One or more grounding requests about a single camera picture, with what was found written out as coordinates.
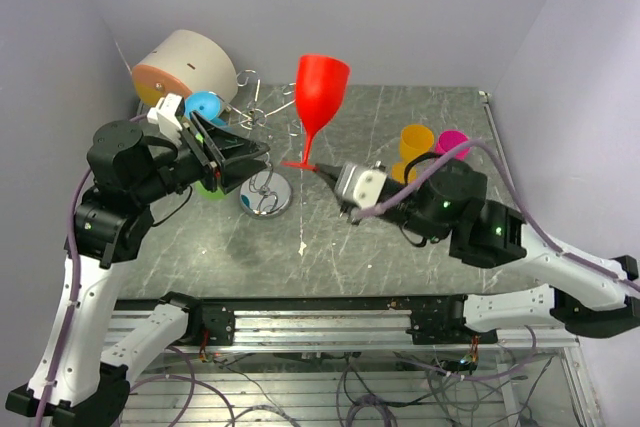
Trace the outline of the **orange plastic wine glass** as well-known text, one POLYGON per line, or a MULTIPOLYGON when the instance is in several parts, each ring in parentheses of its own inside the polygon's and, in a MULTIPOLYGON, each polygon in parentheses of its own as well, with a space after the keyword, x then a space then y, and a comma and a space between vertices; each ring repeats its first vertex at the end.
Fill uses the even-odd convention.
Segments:
POLYGON ((435 142, 434 133, 421 124, 411 124, 404 127, 400 134, 398 152, 400 161, 391 169, 391 177, 401 183, 405 183, 405 168, 410 161, 429 152, 435 142))

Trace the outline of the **red plastic wine glass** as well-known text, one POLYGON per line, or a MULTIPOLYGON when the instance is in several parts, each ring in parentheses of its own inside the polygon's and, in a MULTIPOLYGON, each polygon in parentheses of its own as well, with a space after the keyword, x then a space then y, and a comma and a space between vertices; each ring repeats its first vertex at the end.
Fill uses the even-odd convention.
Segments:
POLYGON ((305 143, 300 161, 283 161, 287 167, 314 170, 310 162, 313 141, 339 111, 348 84, 350 66, 334 57, 305 54, 300 57, 294 88, 295 105, 304 127, 305 143))

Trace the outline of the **pink plastic wine glass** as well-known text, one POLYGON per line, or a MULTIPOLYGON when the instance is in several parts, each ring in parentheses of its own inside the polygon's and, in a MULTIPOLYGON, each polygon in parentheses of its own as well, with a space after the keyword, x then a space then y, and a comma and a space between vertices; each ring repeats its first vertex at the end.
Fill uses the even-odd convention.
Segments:
POLYGON ((439 135, 434 152, 436 154, 444 155, 456 148, 458 145, 468 141, 469 138, 465 133, 458 130, 446 130, 439 135))

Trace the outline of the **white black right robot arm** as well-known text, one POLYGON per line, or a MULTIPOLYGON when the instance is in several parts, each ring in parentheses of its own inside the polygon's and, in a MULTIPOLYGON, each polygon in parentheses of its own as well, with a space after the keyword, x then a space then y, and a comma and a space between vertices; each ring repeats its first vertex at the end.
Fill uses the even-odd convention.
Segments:
POLYGON ((486 197, 487 177, 451 160, 378 218, 418 246, 449 242, 462 264, 514 270, 538 286, 503 294, 456 294, 446 310, 414 323, 414 335, 429 327, 459 343, 474 334, 524 326, 560 326, 581 337, 606 339, 639 325, 638 278, 630 256, 602 259, 537 233, 517 210, 486 197))

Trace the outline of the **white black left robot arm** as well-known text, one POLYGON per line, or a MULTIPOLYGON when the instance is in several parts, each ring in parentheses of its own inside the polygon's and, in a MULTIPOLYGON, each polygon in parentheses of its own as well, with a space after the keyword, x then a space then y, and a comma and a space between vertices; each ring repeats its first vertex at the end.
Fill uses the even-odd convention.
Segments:
POLYGON ((196 342, 204 330, 202 304, 171 292, 123 341, 105 346, 126 266, 154 226, 153 203, 197 183, 230 193, 264 169, 268 150, 198 114, 170 133, 148 134, 136 120, 98 129, 68 214, 51 335, 29 382, 8 394, 7 410, 55 426, 109 426, 165 348, 196 342))

